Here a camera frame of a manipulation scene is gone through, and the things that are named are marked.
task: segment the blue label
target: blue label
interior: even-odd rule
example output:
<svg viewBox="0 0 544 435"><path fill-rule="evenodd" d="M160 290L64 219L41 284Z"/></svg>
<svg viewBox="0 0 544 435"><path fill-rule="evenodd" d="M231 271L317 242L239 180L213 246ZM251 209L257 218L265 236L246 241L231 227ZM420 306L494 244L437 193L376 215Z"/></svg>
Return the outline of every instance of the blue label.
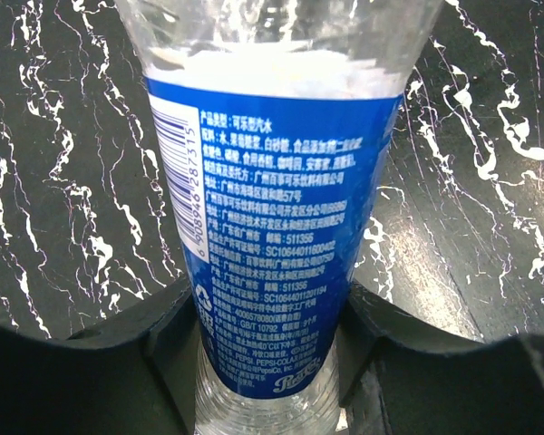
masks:
<svg viewBox="0 0 544 435"><path fill-rule="evenodd" d="M243 396L299 392L333 341L400 98L148 85L209 359Z"/></svg>

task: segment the transparent bottle bottom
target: transparent bottle bottom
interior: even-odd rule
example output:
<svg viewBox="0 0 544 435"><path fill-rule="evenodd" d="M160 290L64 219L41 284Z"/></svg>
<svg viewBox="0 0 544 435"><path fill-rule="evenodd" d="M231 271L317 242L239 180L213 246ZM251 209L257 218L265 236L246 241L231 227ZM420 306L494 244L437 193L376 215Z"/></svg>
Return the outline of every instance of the transparent bottle bottom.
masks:
<svg viewBox="0 0 544 435"><path fill-rule="evenodd" d="M340 416L335 345L314 380L281 399L250 399L230 390L199 345L195 435L334 435Z"/></svg>

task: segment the marble countertop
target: marble countertop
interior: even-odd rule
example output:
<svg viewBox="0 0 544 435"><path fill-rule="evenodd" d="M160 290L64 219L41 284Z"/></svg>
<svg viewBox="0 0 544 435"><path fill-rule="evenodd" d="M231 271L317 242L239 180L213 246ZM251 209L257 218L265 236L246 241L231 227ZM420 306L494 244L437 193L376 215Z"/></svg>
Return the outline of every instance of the marble countertop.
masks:
<svg viewBox="0 0 544 435"><path fill-rule="evenodd" d="M64 338L184 268L112 1L0 1L0 324ZM355 276L456 334L544 333L544 0L446 0Z"/></svg>

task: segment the bottle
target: bottle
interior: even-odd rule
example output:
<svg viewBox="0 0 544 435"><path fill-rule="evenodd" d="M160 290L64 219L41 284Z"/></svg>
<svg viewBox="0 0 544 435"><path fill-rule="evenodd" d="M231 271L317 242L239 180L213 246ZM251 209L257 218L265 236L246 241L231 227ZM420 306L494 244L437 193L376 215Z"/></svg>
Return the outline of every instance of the bottle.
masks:
<svg viewBox="0 0 544 435"><path fill-rule="evenodd" d="M116 0L201 324L199 435L332 434L335 329L442 0Z"/></svg>

